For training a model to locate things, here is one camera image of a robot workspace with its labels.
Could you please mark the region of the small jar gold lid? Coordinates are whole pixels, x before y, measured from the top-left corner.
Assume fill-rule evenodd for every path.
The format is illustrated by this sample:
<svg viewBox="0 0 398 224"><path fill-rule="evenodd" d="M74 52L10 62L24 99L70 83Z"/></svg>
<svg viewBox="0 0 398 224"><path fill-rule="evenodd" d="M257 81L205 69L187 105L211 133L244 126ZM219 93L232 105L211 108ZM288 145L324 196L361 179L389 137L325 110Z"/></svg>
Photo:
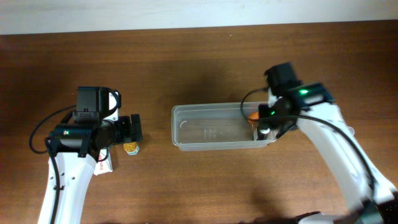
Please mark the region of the small jar gold lid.
<svg viewBox="0 0 398 224"><path fill-rule="evenodd" d="M136 155L140 150L137 142L124 143L123 149L130 156Z"/></svg>

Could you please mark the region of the orange bottle white cap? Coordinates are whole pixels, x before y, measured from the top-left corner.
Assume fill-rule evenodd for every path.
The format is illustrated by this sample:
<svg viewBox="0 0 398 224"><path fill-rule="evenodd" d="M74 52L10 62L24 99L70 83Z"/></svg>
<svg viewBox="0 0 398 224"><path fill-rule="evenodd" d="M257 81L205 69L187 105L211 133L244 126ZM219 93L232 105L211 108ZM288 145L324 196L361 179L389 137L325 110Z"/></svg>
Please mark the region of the orange bottle white cap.
<svg viewBox="0 0 398 224"><path fill-rule="evenodd" d="M251 113L251 114L248 116L248 121L249 121L250 123L255 123L255 122L258 121L258 119L259 119L259 112L258 112L258 111L257 111L257 112L254 112L254 113Z"/></svg>

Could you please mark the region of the white blue red box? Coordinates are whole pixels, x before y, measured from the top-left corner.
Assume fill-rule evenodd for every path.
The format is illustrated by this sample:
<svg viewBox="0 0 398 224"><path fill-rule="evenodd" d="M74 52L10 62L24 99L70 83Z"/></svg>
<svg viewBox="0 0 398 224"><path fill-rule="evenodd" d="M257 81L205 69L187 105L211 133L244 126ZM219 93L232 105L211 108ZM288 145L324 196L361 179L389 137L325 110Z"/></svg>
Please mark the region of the white blue red box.
<svg viewBox="0 0 398 224"><path fill-rule="evenodd" d="M113 165L111 161L111 154L108 148L104 148L100 151L99 161L96 164L94 175L101 175L113 171Z"/></svg>

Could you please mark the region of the black bottle white cap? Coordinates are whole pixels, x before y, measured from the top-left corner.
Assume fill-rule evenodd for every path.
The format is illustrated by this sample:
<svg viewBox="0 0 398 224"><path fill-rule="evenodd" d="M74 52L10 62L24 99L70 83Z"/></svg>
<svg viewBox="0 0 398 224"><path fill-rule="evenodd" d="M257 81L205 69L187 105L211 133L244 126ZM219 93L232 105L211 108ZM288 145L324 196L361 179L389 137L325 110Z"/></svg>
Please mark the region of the black bottle white cap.
<svg viewBox="0 0 398 224"><path fill-rule="evenodd" d="M266 129L257 128L257 140L258 141L266 140L269 132L270 132L269 128Z"/></svg>

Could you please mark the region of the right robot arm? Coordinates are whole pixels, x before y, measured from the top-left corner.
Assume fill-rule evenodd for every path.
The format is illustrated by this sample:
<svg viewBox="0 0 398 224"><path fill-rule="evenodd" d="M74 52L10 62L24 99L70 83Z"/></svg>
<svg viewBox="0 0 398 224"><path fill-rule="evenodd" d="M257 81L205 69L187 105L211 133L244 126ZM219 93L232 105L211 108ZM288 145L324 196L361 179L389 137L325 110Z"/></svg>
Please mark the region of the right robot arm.
<svg viewBox="0 0 398 224"><path fill-rule="evenodd" d="M363 151L331 93L304 85L289 63L265 71L269 102L259 106L259 126L281 137L299 129L317 148L348 207L346 215L310 212L279 223L397 223L397 188Z"/></svg>

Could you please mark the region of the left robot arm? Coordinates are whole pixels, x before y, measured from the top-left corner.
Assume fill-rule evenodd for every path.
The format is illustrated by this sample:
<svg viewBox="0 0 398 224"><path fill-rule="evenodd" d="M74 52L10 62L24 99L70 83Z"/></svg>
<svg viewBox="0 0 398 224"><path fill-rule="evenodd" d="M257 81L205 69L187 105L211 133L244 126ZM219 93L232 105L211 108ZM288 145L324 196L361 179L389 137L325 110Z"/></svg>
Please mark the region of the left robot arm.
<svg viewBox="0 0 398 224"><path fill-rule="evenodd" d="M120 116L122 95L101 86L80 86L76 104L45 138L49 174L39 223L80 223L94 175L112 171L110 149L121 145L129 155L143 140L138 114Z"/></svg>

